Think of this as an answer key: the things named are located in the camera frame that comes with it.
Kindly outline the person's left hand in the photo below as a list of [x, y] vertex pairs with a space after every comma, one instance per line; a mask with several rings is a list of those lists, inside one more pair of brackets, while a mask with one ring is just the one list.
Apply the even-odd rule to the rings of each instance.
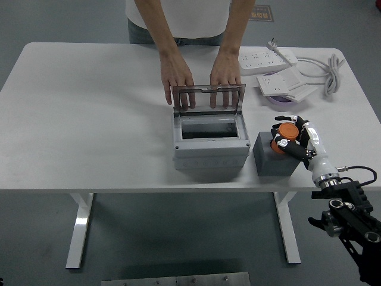
[[238, 52], [219, 51], [214, 61], [210, 85], [240, 85], [241, 72], [238, 62]]

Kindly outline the person's right hand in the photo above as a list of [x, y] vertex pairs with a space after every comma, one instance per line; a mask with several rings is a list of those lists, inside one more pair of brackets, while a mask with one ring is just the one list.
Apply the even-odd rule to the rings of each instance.
[[160, 64], [165, 100], [168, 105], [172, 105], [173, 88], [193, 86], [192, 73], [179, 51], [160, 52]]

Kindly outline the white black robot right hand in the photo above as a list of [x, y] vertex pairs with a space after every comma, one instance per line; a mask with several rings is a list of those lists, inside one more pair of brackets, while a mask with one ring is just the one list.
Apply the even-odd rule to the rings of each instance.
[[328, 153], [317, 128], [300, 116], [276, 116], [272, 126], [272, 143], [282, 152], [303, 162], [312, 173], [315, 186], [337, 185], [339, 171], [329, 161]]

